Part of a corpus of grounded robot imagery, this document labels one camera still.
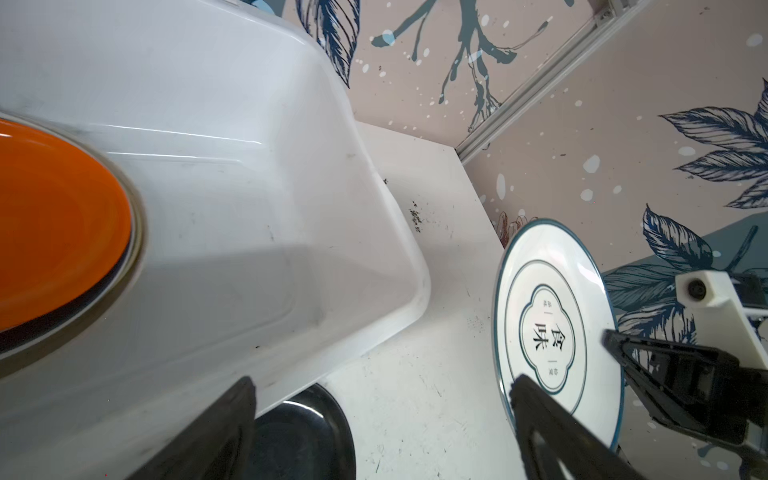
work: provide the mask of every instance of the chinese characters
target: chinese characters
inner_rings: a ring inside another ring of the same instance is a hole
[[[547,348],[547,345],[549,345],[549,340],[547,338],[547,326],[544,323],[535,323],[535,328],[533,330],[535,336],[533,337],[533,341],[536,344],[536,350],[538,350],[539,347],[541,349]],[[560,350],[563,350],[563,343],[565,342],[565,334],[560,330],[560,326],[555,324],[555,328],[550,330],[552,333],[552,346],[554,348],[559,348]]]

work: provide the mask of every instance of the printed logo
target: printed logo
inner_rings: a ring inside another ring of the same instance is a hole
[[[539,385],[554,395],[568,379],[576,342],[571,319],[549,285],[537,286],[520,316],[520,344]]]

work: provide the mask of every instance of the white plate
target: white plate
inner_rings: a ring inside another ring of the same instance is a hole
[[[512,239],[493,320],[496,374],[513,427],[508,393],[525,374],[615,448],[624,377],[601,343],[603,332],[616,328],[615,317],[597,266],[570,230],[537,220]]]

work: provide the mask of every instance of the metal profile bar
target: metal profile bar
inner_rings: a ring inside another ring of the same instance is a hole
[[[578,65],[621,30],[637,13],[653,0],[611,0],[611,6],[595,15],[581,27],[533,77],[521,85],[498,110],[480,124],[456,148],[459,160],[466,165],[483,149],[487,148],[512,123],[518,120],[530,107],[541,100],[555,85],[565,79]],[[613,4],[622,6],[621,16]]]

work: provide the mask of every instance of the screw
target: screw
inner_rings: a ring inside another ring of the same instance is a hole
[[[688,295],[700,302],[707,296],[707,286],[699,279],[691,280],[690,283],[688,283]]]

